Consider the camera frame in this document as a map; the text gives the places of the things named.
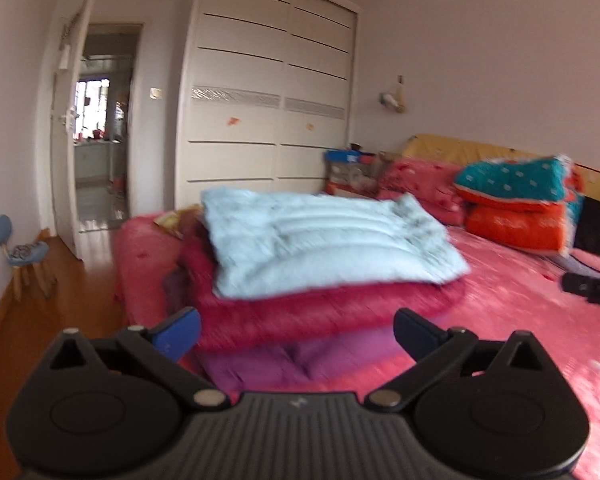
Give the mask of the blue storage box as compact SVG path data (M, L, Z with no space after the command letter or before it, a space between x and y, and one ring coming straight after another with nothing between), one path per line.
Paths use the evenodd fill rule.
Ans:
M327 178L324 192L374 197L378 189L381 160L376 154L360 151L328 150L324 154Z

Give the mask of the red down jacket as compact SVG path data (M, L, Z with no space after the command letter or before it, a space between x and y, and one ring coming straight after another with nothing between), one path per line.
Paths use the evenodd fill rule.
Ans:
M386 326L402 308L432 318L459 304L467 290L466 278L459 278L444 285L347 285L259 300L225 299L213 291L219 266L201 223L185 234L178 264L188 273L189 300L201 316L198 348L203 352L230 353Z

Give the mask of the yellow headboard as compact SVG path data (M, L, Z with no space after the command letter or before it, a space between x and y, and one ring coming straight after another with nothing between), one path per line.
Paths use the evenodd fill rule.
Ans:
M471 140L460 140L432 133L411 136L402 150L404 157L426 158L466 166L481 159L537 158L538 154ZM600 170L577 164L584 181L584 194L600 200Z

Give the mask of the wall light switch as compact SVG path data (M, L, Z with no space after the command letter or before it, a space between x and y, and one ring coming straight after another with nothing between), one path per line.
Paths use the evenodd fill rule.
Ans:
M162 98L162 89L151 87L149 90L149 96L152 100L160 100Z

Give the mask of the black bag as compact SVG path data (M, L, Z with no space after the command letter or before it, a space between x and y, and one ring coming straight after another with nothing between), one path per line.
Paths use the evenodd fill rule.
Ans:
M600 201L586 196L577 224L574 247L600 256Z

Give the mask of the light blue down jacket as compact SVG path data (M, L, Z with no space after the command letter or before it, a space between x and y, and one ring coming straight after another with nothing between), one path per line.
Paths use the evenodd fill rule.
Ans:
M212 188L201 195L219 265L214 289L255 300L373 283L444 285L469 271L418 200Z

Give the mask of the white sliding wardrobe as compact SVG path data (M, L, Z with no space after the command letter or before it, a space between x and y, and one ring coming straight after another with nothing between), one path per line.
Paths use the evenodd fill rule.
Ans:
M332 0L195 0L183 58L174 204L208 188L323 191L349 139L358 16Z

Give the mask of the pink bed with blanket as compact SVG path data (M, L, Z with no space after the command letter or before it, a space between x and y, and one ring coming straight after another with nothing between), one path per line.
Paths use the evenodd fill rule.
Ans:
M484 339L530 330L548 351L584 405L591 423L577 475L600 479L600 306L563 292L556 266L455 229L455 247L469 264L465 298L426 318L464 326ZM114 246L117 293L128 320L153 326L184 307L189 276L178 264L184 237L150 217L125 222Z

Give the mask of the pink pillow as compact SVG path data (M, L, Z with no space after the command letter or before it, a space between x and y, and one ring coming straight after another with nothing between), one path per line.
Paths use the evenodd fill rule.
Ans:
M393 162L378 180L378 200L411 194L428 214L447 226L462 226L465 206L454 186L461 166L421 158Z

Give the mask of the purple down jacket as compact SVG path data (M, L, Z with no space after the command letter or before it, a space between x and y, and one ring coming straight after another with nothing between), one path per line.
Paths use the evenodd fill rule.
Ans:
M182 364L228 393L355 390L364 396L413 360L387 324L236 352L193 350Z

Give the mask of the orange teal folded quilt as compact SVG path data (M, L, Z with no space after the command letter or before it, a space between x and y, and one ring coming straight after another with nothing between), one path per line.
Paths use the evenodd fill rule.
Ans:
M583 182L566 155L487 159L466 166L454 186L467 204L467 232L522 252L568 255Z

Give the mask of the white door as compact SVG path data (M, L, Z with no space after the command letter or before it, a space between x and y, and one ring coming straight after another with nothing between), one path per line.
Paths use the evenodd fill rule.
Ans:
M76 244L79 234L74 173L76 84L94 3L95 0L83 0L79 11L62 29L50 118L50 182L55 228L59 238L78 260L81 260L81 251Z

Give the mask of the folded pink purple blankets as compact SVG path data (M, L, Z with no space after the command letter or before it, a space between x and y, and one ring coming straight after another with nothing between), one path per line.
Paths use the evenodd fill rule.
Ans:
M565 272L600 278L600 256L585 250L572 248L568 256L548 256L546 260Z

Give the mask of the small blue chair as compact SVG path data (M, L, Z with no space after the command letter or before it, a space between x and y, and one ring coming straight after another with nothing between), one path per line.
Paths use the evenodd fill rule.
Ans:
M0 248L6 262L12 270L12 294L17 302L21 301L22 289L29 285L29 270L33 270L38 287L45 298L52 296L52 286L57 278L47 261L50 248L42 240L29 244L9 246L12 237L12 220L6 214L0 214Z

